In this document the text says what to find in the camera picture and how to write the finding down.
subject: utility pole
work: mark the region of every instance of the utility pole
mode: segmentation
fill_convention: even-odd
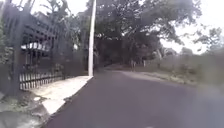
[[[93,10],[91,18],[90,36],[89,36],[89,64],[88,74],[93,76],[93,47],[94,47],[94,30],[95,30],[95,19],[96,19],[96,0],[93,0]]]

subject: sky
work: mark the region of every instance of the sky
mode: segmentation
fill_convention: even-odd
[[[13,3],[18,4],[21,0],[12,0]],[[67,0],[68,6],[73,14],[84,11],[86,9],[86,2],[88,0]],[[224,30],[224,17],[222,12],[224,12],[224,0],[201,0],[202,5],[202,17],[199,19],[199,22],[206,25],[211,25],[213,27],[221,27]],[[36,11],[46,11],[46,8],[40,6],[41,4],[46,4],[46,0],[36,0],[32,12]],[[180,32],[192,31],[193,27],[186,27],[179,30]],[[202,44],[193,44],[188,40],[185,40],[185,47],[193,50],[194,53],[200,54],[203,52],[198,52],[198,49],[202,48],[205,50],[205,46]],[[162,42],[165,47],[173,48],[177,52],[180,52],[182,47],[176,43],[172,42]]]

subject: sidewalk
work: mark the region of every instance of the sidewalk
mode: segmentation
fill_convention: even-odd
[[[79,76],[45,85],[41,88],[31,90],[31,92],[45,98],[42,104],[48,114],[52,115],[65,104],[67,98],[75,95],[90,79],[89,76]]]
[[[39,128],[91,79],[79,76],[30,90],[26,106],[0,102],[0,128]]]

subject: tree canopy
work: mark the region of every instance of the tree canopy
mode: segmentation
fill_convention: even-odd
[[[87,7],[79,15],[86,22],[92,0]],[[160,39],[181,44],[175,27],[194,24],[200,15],[199,0],[97,0],[95,45],[103,61],[127,62],[161,49]]]

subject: leaves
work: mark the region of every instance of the leaves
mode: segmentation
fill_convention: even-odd
[[[3,27],[0,22],[0,65],[11,63],[12,48],[7,46]]]

